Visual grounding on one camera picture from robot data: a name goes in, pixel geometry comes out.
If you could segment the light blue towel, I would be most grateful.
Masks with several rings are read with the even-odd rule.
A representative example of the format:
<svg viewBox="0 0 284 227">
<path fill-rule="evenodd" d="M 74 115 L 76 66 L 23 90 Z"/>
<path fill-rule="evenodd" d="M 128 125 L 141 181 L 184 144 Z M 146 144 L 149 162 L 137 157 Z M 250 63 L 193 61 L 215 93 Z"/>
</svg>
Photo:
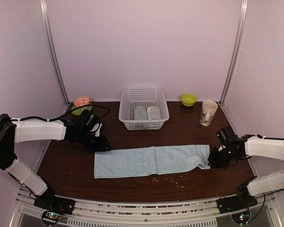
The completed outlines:
<svg viewBox="0 0 284 227">
<path fill-rule="evenodd" d="M 94 178 L 127 178 L 210 169 L 209 145 L 160 146 L 97 152 Z"/>
</svg>

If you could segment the green panda towel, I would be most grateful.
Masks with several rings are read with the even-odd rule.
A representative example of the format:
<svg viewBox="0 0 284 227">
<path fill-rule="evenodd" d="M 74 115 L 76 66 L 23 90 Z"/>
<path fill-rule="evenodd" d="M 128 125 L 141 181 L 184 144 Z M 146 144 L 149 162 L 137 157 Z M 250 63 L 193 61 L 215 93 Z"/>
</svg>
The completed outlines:
<svg viewBox="0 0 284 227">
<path fill-rule="evenodd" d="M 144 106 L 137 106 L 134 110 L 134 120 L 148 120 L 146 108 Z"/>
</svg>

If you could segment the white plastic basket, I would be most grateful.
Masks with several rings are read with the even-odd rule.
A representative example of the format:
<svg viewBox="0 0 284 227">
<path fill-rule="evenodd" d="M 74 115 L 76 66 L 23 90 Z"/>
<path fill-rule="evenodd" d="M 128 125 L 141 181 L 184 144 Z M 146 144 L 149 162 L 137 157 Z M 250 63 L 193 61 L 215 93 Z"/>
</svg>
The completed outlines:
<svg viewBox="0 0 284 227">
<path fill-rule="evenodd" d="M 122 89 L 119 120 L 128 130 L 159 130 L 168 119 L 168 105 L 161 87 Z"/>
</svg>

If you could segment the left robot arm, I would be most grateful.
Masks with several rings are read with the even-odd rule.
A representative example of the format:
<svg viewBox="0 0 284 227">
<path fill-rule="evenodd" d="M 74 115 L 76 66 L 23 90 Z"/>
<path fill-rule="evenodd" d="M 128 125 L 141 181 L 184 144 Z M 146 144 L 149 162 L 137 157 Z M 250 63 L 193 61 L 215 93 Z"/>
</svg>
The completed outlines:
<svg viewBox="0 0 284 227">
<path fill-rule="evenodd" d="M 27 117 L 13 119 L 8 114 L 0 116 L 0 169 L 27 187 L 46 206 L 54 210 L 59 205 L 53 188 L 17 157 L 15 144 L 27 141 L 56 140 L 81 144 L 91 152 L 110 151 L 106 136 L 102 135 L 103 123 L 87 109 L 79 117 L 68 120 Z"/>
</svg>

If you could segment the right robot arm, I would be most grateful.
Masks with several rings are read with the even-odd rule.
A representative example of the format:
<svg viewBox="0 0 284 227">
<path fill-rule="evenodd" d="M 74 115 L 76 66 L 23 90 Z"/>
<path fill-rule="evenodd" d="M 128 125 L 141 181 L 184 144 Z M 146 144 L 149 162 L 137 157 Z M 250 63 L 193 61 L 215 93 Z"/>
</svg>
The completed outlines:
<svg viewBox="0 0 284 227">
<path fill-rule="evenodd" d="M 267 157 L 284 161 L 284 138 L 270 138 L 259 134 L 238 137 L 231 127 L 216 133 L 219 148 L 213 148 L 208 157 L 212 167 L 228 169 L 231 161 L 247 160 L 251 157 Z M 259 194 L 284 190 L 284 170 L 254 178 L 238 187 L 233 205 L 242 209 Z"/>
</svg>

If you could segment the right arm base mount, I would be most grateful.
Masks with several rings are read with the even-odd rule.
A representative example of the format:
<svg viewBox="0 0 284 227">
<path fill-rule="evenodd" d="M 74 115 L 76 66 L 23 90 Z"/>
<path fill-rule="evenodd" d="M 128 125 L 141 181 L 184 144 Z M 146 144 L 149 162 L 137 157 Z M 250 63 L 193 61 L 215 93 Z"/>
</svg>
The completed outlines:
<svg viewBox="0 0 284 227">
<path fill-rule="evenodd" d="M 247 201 L 241 200 L 238 196 L 221 197 L 217 201 L 220 214 L 230 213 L 232 220 L 239 225 L 248 224 L 251 220 L 252 206 L 257 205 L 257 199 L 252 197 Z"/>
</svg>

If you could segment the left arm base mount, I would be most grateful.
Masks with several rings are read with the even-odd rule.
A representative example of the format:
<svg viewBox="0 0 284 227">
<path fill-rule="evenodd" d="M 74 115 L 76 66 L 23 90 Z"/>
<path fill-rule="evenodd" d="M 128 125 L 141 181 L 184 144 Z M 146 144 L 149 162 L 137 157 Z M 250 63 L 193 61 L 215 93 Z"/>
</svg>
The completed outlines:
<svg viewBox="0 0 284 227">
<path fill-rule="evenodd" d="M 57 224 L 65 214 L 71 215 L 75 207 L 75 201 L 62 197 L 55 197 L 53 205 L 45 205 L 35 199 L 34 206 L 44 209 L 41 215 L 42 222 L 47 226 Z"/>
</svg>

